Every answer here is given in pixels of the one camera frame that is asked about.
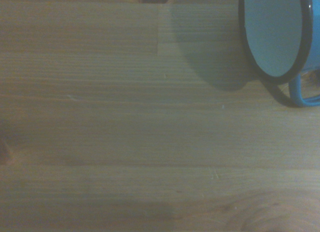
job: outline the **wooden surface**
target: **wooden surface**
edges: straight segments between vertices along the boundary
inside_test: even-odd
[[[238,0],[0,7],[0,231],[319,231],[319,108],[252,73]]]

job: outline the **blue enamel mug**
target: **blue enamel mug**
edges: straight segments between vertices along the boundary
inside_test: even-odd
[[[320,95],[301,93],[301,74],[320,69],[320,0],[239,0],[238,16],[254,70],[268,82],[289,83],[297,105],[320,105]]]

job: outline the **wooden plank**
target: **wooden plank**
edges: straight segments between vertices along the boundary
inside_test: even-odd
[[[157,53],[155,6],[28,2],[0,6],[2,53]]]
[[[25,1],[0,3],[0,230],[319,230],[318,109],[252,74],[236,0]]]
[[[305,231],[316,231],[320,226],[317,170],[154,166],[0,169],[1,227],[252,231],[278,224],[278,228],[298,225]]]

